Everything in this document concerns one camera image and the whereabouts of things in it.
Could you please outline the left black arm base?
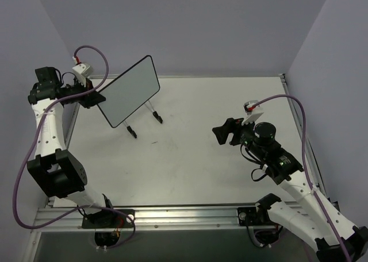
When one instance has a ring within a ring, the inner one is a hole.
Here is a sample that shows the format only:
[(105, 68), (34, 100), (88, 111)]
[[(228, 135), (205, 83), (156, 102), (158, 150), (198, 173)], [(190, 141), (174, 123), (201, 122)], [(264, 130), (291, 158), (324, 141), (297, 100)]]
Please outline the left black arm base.
[(82, 229), (95, 230), (96, 248), (113, 249), (129, 242), (136, 233), (135, 210), (118, 209), (118, 212), (101, 211), (97, 215), (84, 215)]

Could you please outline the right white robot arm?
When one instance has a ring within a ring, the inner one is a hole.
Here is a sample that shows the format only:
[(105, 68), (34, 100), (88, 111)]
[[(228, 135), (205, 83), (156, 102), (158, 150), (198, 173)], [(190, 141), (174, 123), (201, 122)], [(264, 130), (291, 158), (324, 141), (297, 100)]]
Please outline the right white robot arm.
[(244, 124), (241, 118), (229, 118), (212, 131), (220, 145), (232, 134), (230, 144), (249, 151), (260, 162), (266, 176), (307, 213), (303, 216), (270, 193), (256, 203), (258, 221), (283, 226), (308, 244), (319, 261), (357, 261), (367, 252), (367, 227), (356, 226), (317, 188), (309, 186), (303, 166), (276, 141), (273, 124)]

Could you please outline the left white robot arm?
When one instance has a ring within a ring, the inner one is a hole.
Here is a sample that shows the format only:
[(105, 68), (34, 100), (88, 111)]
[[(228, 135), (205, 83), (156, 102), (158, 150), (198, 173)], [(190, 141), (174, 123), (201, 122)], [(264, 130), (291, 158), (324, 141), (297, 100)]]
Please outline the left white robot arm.
[(27, 162), (27, 170), (48, 197), (68, 199), (83, 206), (87, 215), (103, 227), (115, 223), (116, 212), (106, 195), (97, 193), (87, 185), (83, 165), (67, 149), (63, 133), (64, 105), (78, 102), (89, 109), (105, 101), (100, 93), (81, 96), (93, 88), (88, 77), (93, 69), (79, 63), (72, 69), (74, 84), (64, 86), (54, 67), (35, 70), (38, 82), (34, 84), (28, 101), (41, 127), (37, 136), (35, 157)]

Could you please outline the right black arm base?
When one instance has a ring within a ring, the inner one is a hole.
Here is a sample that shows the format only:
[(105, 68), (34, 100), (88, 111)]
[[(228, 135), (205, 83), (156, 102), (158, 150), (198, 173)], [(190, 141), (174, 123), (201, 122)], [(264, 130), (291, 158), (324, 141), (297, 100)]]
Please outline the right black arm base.
[(271, 248), (283, 236), (283, 226), (272, 222), (265, 212), (257, 212), (256, 207), (238, 207), (237, 216), (239, 225), (246, 228), (256, 248)]

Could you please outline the small black-framed whiteboard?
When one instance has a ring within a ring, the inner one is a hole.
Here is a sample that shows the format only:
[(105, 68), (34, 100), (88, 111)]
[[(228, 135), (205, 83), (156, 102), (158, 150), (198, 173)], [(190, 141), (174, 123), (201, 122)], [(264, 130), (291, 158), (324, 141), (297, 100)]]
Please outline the small black-framed whiteboard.
[(147, 55), (104, 86), (98, 104), (112, 128), (118, 127), (160, 90), (152, 56)]

